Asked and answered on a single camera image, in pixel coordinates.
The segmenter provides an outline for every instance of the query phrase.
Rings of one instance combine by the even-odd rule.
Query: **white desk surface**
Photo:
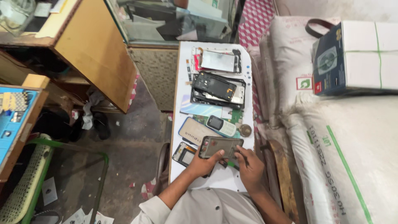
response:
[[[171,155],[177,150],[178,145],[182,142],[182,137],[178,134],[179,129],[183,125],[184,121],[188,116],[187,114],[180,113],[182,96],[185,94],[191,94],[191,85],[186,85],[185,83],[189,81],[187,63],[186,60],[191,61],[192,58],[192,47],[215,47],[215,48],[228,48],[228,49],[238,49],[241,52],[241,64],[242,64],[242,75],[228,75],[225,77],[243,79],[246,82],[246,92],[245,92],[245,108],[243,112],[243,124],[248,124],[252,130],[254,130],[253,124],[253,104],[252,104],[252,63],[249,54],[246,50],[238,44],[226,44],[226,43],[202,43],[202,42],[190,42],[181,41],[179,46],[179,61],[177,69],[177,86],[176,86],[176,98],[174,104],[174,119],[173,119],[173,135],[171,142]],[[243,147],[246,149],[254,149],[254,132],[247,137],[241,137],[244,139]],[[173,182],[177,176],[185,169],[185,167],[173,159],[171,159],[170,168],[170,182]],[[239,190],[240,192],[246,192],[247,190],[243,186],[240,180],[239,172],[227,166],[224,168],[220,164],[216,164],[214,170],[210,177],[208,178],[198,178],[189,187],[189,189],[199,189],[204,187],[212,188],[225,188],[233,191]]]

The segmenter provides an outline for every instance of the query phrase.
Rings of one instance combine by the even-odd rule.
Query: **hand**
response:
[[[252,150],[236,146],[240,151],[235,153],[239,163],[240,179],[249,194],[254,194],[263,190],[261,177],[264,171],[264,163],[256,156]]]
[[[192,159],[192,162],[185,170],[186,172],[189,172],[190,175],[192,175],[195,179],[205,176],[214,168],[214,165],[216,165],[216,163],[222,159],[224,153],[224,150],[220,150],[208,159],[201,159],[199,158],[198,149]]]

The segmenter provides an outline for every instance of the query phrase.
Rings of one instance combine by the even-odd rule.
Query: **man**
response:
[[[240,178],[248,193],[211,188],[187,190],[224,155],[224,150],[220,150],[209,159],[201,159],[197,150],[191,164],[159,197],[139,205],[141,212],[131,224],[292,224],[260,183],[264,164],[252,150],[237,148]]]

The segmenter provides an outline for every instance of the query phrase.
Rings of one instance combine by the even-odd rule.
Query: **cardboard box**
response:
[[[312,53],[316,95],[398,92],[398,24],[343,21]]]

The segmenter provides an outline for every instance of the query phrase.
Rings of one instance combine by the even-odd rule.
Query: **smartphone back cover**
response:
[[[189,117],[178,131],[178,134],[195,145],[201,145],[205,136],[222,137],[222,135]]]
[[[202,154],[202,158],[210,158],[219,150],[223,149],[225,154],[223,158],[236,159],[234,153],[237,150],[236,145],[242,146],[244,140],[239,138],[215,138],[209,137],[209,143],[201,146],[200,150],[202,153],[203,147],[207,150]]]

